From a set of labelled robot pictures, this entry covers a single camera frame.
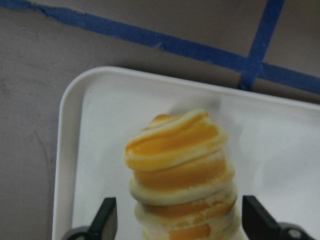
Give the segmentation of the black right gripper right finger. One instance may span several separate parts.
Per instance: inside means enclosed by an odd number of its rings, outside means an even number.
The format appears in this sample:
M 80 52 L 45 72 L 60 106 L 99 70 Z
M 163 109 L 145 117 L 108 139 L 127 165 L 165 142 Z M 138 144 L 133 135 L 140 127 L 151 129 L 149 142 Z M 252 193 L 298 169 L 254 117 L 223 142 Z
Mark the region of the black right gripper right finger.
M 249 240 L 280 240 L 281 226 L 253 195 L 242 196 L 242 228 Z

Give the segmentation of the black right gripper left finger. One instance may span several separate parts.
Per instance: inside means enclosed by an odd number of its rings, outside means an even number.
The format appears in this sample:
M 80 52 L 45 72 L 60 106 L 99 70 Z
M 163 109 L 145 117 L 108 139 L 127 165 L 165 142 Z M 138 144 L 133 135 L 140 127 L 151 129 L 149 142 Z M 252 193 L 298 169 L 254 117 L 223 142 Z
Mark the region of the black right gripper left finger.
M 94 240 L 114 240 L 117 229 L 117 200 L 115 197 L 106 197 L 90 225 L 89 232 Z

